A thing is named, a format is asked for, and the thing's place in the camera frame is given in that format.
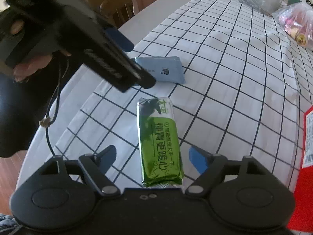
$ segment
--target table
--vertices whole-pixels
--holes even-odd
[[[126,22],[119,30],[136,45],[164,18],[188,1],[190,0],[157,0]],[[61,93],[57,121],[49,128],[50,140],[53,146],[101,81],[101,77],[82,65],[64,87]],[[43,128],[39,128],[27,151],[19,173],[17,187],[49,157],[50,151],[46,143],[45,131]]]

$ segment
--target white label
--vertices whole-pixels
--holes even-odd
[[[306,116],[306,143],[302,168],[313,165],[313,111]]]

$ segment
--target wooden floor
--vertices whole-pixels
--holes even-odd
[[[9,200],[15,190],[25,155],[26,150],[22,150],[11,158],[0,158],[0,213],[11,214]]]

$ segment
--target snack wrapper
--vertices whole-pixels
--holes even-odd
[[[184,172],[171,100],[141,98],[137,127],[143,185],[181,185]]]
[[[273,14],[285,32],[299,46],[313,48],[313,9],[304,2],[279,9]]]

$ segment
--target barcode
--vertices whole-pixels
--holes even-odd
[[[306,156],[306,160],[304,161],[305,164],[307,164],[307,163],[309,163],[309,162],[312,161],[312,155],[313,155],[313,154],[310,154],[310,155],[307,155],[307,156]]]

